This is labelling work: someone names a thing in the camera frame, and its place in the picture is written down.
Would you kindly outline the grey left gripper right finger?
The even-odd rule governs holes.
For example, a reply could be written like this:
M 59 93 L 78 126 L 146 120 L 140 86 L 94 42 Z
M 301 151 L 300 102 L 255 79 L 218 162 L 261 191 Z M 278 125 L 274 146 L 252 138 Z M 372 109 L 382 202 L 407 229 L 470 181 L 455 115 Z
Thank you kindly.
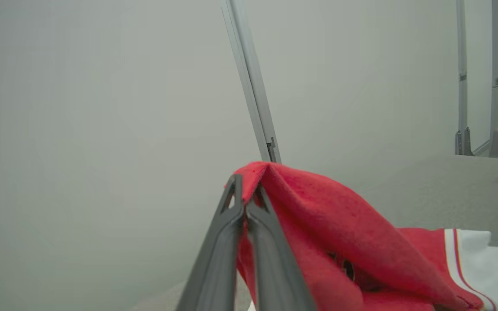
M 316 303 L 262 185 L 246 205 L 257 311 L 315 311 Z

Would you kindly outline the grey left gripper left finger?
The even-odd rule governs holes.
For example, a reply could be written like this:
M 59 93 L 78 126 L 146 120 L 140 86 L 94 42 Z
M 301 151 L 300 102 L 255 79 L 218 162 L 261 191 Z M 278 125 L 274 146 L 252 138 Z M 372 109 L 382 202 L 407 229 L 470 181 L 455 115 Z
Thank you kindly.
M 225 186 L 176 307 L 178 311 L 233 311 L 236 257 L 243 231 L 243 177 Z

